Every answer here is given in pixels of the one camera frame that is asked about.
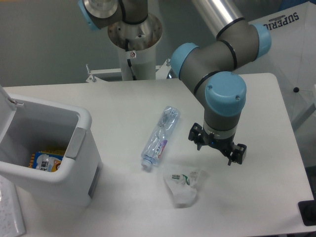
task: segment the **white table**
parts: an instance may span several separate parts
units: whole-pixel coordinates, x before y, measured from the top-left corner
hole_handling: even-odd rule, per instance
[[[262,236],[315,231],[297,203],[313,199],[276,78],[244,75],[247,101],[235,136],[248,146],[242,165],[188,140],[203,107],[177,79],[43,85],[7,92],[87,108],[104,168],[88,208],[65,206],[18,189],[27,236]],[[163,161],[151,173],[140,153],[165,106],[181,117]],[[176,209],[162,174],[170,164],[203,170],[198,198]]]

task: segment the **snack package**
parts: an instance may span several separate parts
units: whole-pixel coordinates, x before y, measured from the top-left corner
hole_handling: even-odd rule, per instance
[[[39,169],[47,172],[58,170],[63,156],[46,152],[36,152],[34,155],[33,169]]]

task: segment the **white trash bin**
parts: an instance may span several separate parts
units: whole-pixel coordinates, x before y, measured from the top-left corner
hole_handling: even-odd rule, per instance
[[[103,166],[91,123],[84,108],[9,95],[0,86],[0,175],[34,195],[89,205]],[[57,171],[28,168],[33,153],[52,146],[67,148]]]

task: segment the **barcode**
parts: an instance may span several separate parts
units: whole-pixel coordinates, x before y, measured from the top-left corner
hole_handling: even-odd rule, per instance
[[[173,174],[173,175],[172,175],[172,178],[173,178],[173,179],[180,179],[180,175],[178,175],[178,174]]]

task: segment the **bottle cap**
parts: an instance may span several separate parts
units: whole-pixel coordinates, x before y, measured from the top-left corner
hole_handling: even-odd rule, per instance
[[[143,166],[145,169],[150,170],[150,169],[152,168],[152,163],[151,163],[149,160],[144,159],[144,160],[142,161],[142,166]]]

